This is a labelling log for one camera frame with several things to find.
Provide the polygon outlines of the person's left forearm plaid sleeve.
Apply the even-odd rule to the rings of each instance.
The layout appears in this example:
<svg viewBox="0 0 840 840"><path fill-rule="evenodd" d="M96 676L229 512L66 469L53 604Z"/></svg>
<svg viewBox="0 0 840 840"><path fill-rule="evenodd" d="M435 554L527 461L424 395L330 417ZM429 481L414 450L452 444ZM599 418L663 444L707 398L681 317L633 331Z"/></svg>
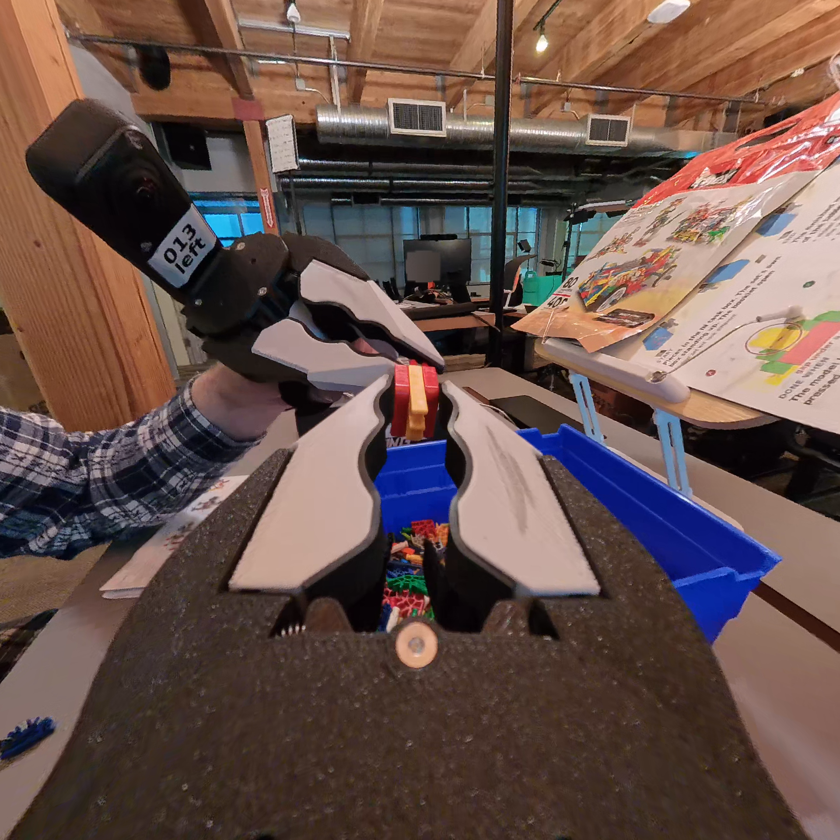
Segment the person's left forearm plaid sleeve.
<svg viewBox="0 0 840 840"><path fill-rule="evenodd" d="M72 560L124 532L160 525L261 441L237 440L209 421L193 386L100 432L70 433L48 416L2 408L2 558Z"/></svg>

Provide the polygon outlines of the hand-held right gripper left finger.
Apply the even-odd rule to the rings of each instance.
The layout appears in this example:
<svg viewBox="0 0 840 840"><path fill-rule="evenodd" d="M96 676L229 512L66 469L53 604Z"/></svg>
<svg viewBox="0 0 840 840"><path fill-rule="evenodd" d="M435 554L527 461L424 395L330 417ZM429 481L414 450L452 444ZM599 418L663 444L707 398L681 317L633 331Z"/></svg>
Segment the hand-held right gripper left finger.
<svg viewBox="0 0 840 840"><path fill-rule="evenodd" d="M228 581L233 592L314 593L353 559L349 595L377 580L363 559L382 531L373 479L385 456L382 399L393 378L380 377L297 441Z"/></svg>

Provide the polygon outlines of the paper sheet on table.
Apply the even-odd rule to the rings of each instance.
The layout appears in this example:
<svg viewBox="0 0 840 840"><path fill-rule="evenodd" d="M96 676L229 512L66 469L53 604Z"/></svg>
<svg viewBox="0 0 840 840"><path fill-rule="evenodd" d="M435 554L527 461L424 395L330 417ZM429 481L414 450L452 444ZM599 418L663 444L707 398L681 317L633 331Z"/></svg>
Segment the paper sheet on table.
<svg viewBox="0 0 840 840"><path fill-rule="evenodd" d="M229 498L247 476L225 476L164 524L137 549L130 560L100 587L104 599L135 599L173 553L209 515Z"/></svg>

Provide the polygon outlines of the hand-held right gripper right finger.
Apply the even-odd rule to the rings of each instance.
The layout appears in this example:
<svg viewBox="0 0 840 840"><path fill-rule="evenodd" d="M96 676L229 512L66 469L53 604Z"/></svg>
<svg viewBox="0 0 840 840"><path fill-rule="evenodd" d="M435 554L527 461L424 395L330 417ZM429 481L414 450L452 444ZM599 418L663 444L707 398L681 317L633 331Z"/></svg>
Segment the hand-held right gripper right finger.
<svg viewBox="0 0 840 840"><path fill-rule="evenodd" d="M446 568L466 586L477 570L514 596L592 596L601 586L555 494L540 452L501 418L452 383L446 466L457 491L449 510Z"/></svg>

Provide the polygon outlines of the blue plastic bin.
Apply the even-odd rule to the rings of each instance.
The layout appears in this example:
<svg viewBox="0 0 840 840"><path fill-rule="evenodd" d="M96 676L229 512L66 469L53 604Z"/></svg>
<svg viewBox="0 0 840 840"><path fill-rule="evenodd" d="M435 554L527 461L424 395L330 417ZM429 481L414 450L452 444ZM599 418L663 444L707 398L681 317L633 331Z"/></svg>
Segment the blue plastic bin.
<svg viewBox="0 0 840 840"><path fill-rule="evenodd" d="M643 544L710 644L782 560L745 532L569 425L555 434L529 429L519 435L542 455L559 460ZM445 468L444 441L389 448L374 485L381 496L386 532L397 533L416 520L449 521L456 487Z"/></svg>

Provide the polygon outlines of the black flat tablet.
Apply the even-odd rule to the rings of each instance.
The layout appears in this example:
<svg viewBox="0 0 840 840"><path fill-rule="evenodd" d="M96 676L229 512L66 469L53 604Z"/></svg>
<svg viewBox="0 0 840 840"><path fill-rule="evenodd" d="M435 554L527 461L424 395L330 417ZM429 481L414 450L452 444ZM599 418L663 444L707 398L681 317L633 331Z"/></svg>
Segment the black flat tablet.
<svg viewBox="0 0 840 840"><path fill-rule="evenodd" d="M489 405L503 412L518 428L534 428L539 430L541 435L557 434L563 425L568 425L580 433L584 432L580 421L530 395L500 397L491 400Z"/></svg>

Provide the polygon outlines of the tilted board stand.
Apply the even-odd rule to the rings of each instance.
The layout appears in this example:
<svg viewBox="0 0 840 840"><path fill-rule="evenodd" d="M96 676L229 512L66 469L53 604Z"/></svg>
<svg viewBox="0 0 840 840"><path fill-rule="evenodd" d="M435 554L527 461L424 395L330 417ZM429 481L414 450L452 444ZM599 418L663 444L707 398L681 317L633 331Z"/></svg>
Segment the tilted board stand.
<svg viewBox="0 0 840 840"><path fill-rule="evenodd" d="M592 384L606 385L651 406L672 490L692 498L681 423L711 429L747 429L777 421L746 406L690 389L674 373L660 374L641 364L608 353L588 353L566 339L537 338L535 352L570 372L570 381L581 412L585 435L604 445L595 410Z"/></svg>

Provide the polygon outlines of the colourful toy package bag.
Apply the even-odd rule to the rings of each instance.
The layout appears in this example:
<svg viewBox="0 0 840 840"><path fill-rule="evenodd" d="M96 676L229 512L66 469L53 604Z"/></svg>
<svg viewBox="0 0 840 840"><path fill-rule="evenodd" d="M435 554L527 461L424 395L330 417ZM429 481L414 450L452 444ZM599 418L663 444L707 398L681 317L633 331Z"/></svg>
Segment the colourful toy package bag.
<svg viewBox="0 0 840 840"><path fill-rule="evenodd" d="M514 329L596 352L674 310L838 156L839 94L701 154L648 192Z"/></svg>

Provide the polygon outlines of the black metal pole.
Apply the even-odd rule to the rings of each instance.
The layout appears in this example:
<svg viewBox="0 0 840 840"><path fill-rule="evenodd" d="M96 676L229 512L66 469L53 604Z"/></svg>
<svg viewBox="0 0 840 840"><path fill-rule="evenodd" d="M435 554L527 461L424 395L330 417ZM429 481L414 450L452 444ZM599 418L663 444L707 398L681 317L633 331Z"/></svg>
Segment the black metal pole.
<svg viewBox="0 0 840 840"><path fill-rule="evenodd" d="M514 1L497 2L496 72L493 119L493 193L490 231L490 309L486 366L502 363L503 271L507 243L508 164L511 120L511 65L513 55Z"/></svg>

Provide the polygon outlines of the person's left hand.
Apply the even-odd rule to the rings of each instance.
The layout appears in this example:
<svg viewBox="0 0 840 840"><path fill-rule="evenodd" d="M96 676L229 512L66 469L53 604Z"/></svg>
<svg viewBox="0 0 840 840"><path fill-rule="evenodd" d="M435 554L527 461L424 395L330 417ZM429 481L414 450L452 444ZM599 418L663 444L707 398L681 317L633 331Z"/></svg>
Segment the person's left hand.
<svg viewBox="0 0 840 840"><path fill-rule="evenodd" d="M239 442L264 437L283 413L309 422L337 407L308 402L295 408L282 398L278 384L251 381L222 364L193 378L187 390L196 411L220 433Z"/></svg>

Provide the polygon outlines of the red yellow toy construction piece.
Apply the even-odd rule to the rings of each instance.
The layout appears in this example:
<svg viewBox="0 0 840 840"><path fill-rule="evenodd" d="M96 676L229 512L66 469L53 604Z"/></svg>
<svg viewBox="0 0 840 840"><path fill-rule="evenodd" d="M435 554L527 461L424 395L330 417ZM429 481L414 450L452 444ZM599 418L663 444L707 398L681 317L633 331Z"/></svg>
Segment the red yellow toy construction piece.
<svg viewBox="0 0 840 840"><path fill-rule="evenodd" d="M427 363L397 364L393 378L393 413L388 438L395 445L434 438L439 406L438 371Z"/></svg>

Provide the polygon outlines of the small blue toy piece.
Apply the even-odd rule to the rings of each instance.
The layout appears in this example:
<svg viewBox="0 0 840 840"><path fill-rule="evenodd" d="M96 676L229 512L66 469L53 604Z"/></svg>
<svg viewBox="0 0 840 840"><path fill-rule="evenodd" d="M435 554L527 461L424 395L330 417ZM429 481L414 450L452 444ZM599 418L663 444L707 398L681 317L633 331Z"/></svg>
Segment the small blue toy piece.
<svg viewBox="0 0 840 840"><path fill-rule="evenodd" d="M1 738L1 762L14 760L47 739L56 730L52 717L30 718Z"/></svg>

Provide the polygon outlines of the pile of colourful toy pieces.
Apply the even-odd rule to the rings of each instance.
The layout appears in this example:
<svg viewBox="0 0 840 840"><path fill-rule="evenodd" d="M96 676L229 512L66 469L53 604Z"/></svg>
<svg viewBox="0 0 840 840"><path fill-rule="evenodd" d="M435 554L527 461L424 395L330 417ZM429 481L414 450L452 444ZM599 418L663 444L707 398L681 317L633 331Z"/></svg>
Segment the pile of colourful toy pieces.
<svg viewBox="0 0 840 840"><path fill-rule="evenodd" d="M389 633L414 618L431 623L436 614L424 572L424 555L429 543L441 564L445 564L449 524L433 519L414 520L392 534L392 549L385 566L381 613L376 630Z"/></svg>

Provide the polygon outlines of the black computer monitor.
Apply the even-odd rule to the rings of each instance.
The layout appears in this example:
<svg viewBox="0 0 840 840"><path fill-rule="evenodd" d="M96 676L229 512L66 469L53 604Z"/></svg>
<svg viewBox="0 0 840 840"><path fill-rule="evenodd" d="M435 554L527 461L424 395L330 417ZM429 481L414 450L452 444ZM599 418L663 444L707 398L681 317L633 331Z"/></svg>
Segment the black computer monitor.
<svg viewBox="0 0 840 840"><path fill-rule="evenodd" d="M416 238L403 241L406 286L467 286L471 282L471 238Z"/></svg>

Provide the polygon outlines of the silver ventilation duct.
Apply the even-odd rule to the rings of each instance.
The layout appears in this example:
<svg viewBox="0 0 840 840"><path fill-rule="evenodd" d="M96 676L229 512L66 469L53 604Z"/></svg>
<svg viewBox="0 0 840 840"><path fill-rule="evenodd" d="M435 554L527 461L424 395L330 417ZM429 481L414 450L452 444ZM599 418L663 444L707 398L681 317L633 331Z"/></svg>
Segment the silver ventilation duct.
<svg viewBox="0 0 840 840"><path fill-rule="evenodd" d="M401 149L490 151L494 140L493 118L464 119L448 115L443 135L393 133L386 108L345 108L320 105L316 132L322 144L367 145ZM586 141L585 121L513 119L510 150L516 152L605 153L617 155L664 154L667 146L657 131L630 133L628 144L597 145Z"/></svg>

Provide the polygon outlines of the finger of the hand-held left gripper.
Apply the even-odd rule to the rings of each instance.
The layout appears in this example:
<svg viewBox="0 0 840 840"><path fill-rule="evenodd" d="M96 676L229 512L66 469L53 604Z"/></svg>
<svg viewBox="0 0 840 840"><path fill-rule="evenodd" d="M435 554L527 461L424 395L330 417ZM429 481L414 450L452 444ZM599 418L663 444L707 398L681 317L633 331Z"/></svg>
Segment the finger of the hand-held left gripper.
<svg viewBox="0 0 840 840"><path fill-rule="evenodd" d="M445 369L445 360L431 340L373 280L313 260L300 274L299 289L311 310L315 306L338 308L350 316L352 325L384 331L406 357Z"/></svg>
<svg viewBox="0 0 840 840"><path fill-rule="evenodd" d="M318 338L293 319L259 332L251 352L280 368L275 377L284 396L308 396L310 391L358 394L372 385L395 383L392 360L357 351L343 340Z"/></svg>

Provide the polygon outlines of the white air vent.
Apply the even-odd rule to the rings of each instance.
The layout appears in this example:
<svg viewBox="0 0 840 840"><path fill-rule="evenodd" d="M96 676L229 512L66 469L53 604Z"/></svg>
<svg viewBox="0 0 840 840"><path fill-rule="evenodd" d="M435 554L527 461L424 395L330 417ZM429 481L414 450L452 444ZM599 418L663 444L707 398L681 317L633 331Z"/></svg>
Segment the white air vent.
<svg viewBox="0 0 840 840"><path fill-rule="evenodd" d="M388 132L391 136L444 139L447 108L443 101L389 98Z"/></svg>
<svg viewBox="0 0 840 840"><path fill-rule="evenodd" d="M626 148L632 127L631 117L590 113L586 117L584 143L604 148Z"/></svg>

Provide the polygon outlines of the wooden post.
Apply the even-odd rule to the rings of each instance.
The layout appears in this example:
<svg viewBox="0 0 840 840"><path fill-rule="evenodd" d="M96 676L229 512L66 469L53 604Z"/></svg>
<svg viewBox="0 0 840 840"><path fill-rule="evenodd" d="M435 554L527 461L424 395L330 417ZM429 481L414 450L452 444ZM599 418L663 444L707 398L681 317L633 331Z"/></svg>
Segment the wooden post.
<svg viewBox="0 0 840 840"><path fill-rule="evenodd" d="M175 393L140 273L37 187L25 152L83 95L55 2L1 3L2 304L48 409L117 427Z"/></svg>

